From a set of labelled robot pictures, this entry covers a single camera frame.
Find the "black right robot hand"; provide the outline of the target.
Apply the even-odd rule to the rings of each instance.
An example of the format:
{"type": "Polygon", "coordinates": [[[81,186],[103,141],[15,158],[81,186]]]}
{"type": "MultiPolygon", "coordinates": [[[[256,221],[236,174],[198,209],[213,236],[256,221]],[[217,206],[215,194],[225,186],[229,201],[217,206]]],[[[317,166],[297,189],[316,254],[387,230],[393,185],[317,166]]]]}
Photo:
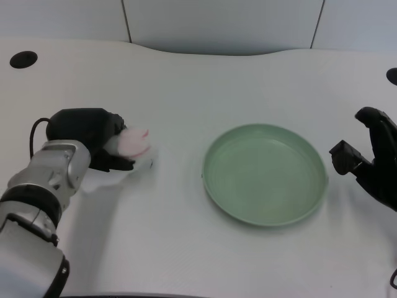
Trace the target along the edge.
{"type": "Polygon", "coordinates": [[[340,175],[352,173],[376,201],[396,210],[396,124],[373,107],[362,108],[355,118],[369,129],[374,159],[366,160],[342,140],[329,151],[332,165],[340,175]]]}

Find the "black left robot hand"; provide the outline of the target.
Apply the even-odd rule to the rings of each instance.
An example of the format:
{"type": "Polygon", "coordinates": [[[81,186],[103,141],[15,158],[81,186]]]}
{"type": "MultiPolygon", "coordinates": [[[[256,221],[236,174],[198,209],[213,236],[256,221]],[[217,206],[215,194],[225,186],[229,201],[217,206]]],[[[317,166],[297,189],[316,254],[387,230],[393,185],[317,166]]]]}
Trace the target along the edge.
{"type": "Polygon", "coordinates": [[[131,171],[134,161],[111,155],[105,144],[127,126],[118,114],[102,108],[63,109],[53,115],[46,128],[48,140],[77,140],[91,156],[89,167],[103,172],[131,171]]]}

